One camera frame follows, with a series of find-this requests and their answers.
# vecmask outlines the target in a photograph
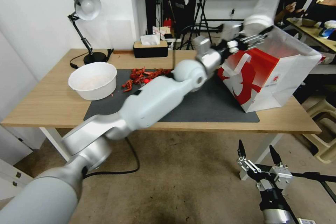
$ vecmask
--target white bowl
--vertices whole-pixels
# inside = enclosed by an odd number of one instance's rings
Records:
[[[103,99],[115,90],[117,70],[105,62],[94,62],[76,69],[69,77],[69,86],[85,100]]]

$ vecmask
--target crawfish pile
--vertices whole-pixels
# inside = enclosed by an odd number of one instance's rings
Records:
[[[124,92],[128,92],[132,90],[132,85],[133,84],[147,84],[150,82],[152,79],[160,76],[160,75],[167,75],[171,72],[171,69],[156,69],[155,72],[146,72],[145,67],[141,69],[136,69],[133,68],[130,79],[126,81],[124,85],[121,85],[123,88],[127,88],[124,90]]]

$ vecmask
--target monitor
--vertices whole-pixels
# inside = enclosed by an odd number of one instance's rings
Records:
[[[336,0],[313,0],[305,17],[322,22],[336,20]]]

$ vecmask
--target bag handle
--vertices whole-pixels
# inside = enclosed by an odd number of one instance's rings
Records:
[[[225,72],[227,72],[229,75],[233,76],[233,75],[237,75],[240,73],[240,71],[242,70],[245,62],[250,62],[251,60],[251,55],[245,53],[240,61],[238,62],[237,66],[235,69],[231,69],[228,65],[225,64],[225,62],[222,65],[222,68],[225,70]]]

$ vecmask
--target white paper bag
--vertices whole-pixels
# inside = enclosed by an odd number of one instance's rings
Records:
[[[283,106],[321,54],[275,27],[258,48],[238,51],[218,70],[245,112]]]

